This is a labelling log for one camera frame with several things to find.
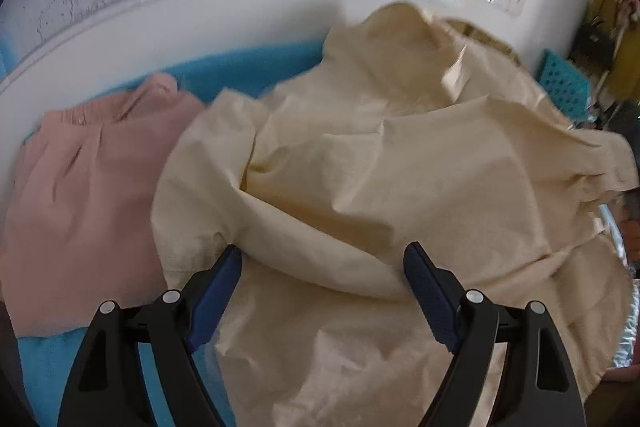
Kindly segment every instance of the blue ocean on map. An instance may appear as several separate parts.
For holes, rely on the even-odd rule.
[[[17,64],[18,57],[14,52],[11,37],[0,28],[0,79],[6,77]]]

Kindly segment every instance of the pink shirt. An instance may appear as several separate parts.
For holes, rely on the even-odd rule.
[[[169,153],[203,108],[159,73],[44,116],[20,151],[0,243],[17,336],[87,326],[108,299],[125,308],[162,294],[151,203]]]

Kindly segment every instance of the teal plastic basket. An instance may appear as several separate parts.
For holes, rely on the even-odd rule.
[[[591,83],[566,60],[546,50],[538,81],[567,118],[577,122],[590,119]]]

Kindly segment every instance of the yellow object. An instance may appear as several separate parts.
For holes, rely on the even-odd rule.
[[[592,20],[599,10],[603,20],[601,28],[611,32],[616,20],[616,0],[604,0],[604,3],[594,0],[588,20]],[[625,32],[605,86],[617,100],[640,98],[640,28],[632,27]]]
[[[223,90],[152,225],[170,287],[226,243],[246,253],[207,347],[236,425],[418,425],[451,357],[402,274],[412,241],[495,302],[542,300],[588,396],[632,291],[592,211],[638,174],[621,136],[568,126],[528,73],[407,4],[333,28],[322,63],[262,99]]]

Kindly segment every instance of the blue gripper pad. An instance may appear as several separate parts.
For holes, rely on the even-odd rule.
[[[440,280],[445,274],[449,280]],[[436,268],[420,243],[412,243],[404,250],[404,275],[435,339],[457,353],[462,338],[456,327],[456,314],[460,292],[464,291],[458,280],[451,272]]]
[[[238,284],[242,273],[242,252],[237,247],[228,247],[212,270],[217,273],[201,293],[191,312],[191,329],[186,338],[190,353],[208,343],[213,336],[226,305]]]

